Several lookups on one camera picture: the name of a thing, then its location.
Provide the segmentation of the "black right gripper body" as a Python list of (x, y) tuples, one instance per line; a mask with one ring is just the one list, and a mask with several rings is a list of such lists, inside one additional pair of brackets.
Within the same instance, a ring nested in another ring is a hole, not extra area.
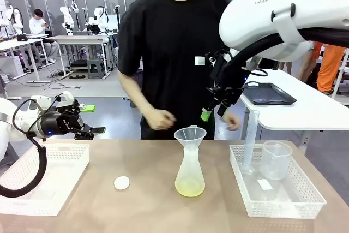
[(228, 58), (233, 59), (228, 49), (220, 49), (206, 55), (206, 60), (212, 63), (210, 84), (206, 88), (206, 105), (235, 104), (243, 92), (250, 71), (247, 70), (245, 63), (235, 63), (225, 69), (229, 64)]

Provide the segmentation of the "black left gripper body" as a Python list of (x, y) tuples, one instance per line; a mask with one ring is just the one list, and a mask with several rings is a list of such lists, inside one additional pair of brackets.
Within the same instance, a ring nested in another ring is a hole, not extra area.
[(80, 117), (80, 103), (77, 100), (60, 101), (51, 105), (40, 118), (40, 137), (77, 133), (83, 129)]

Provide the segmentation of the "person's right hand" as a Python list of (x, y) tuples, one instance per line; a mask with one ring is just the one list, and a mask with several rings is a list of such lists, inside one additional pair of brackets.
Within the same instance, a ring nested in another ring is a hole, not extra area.
[(172, 113), (153, 107), (142, 111), (142, 115), (153, 130), (168, 130), (173, 127), (176, 121)]

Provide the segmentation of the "person's left hand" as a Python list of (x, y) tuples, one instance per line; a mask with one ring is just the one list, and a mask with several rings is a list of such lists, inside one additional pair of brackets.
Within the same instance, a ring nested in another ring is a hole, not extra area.
[(230, 112), (225, 112), (224, 116), (222, 117), (222, 120), (226, 123), (227, 130), (237, 131), (240, 129), (240, 120), (236, 115)]

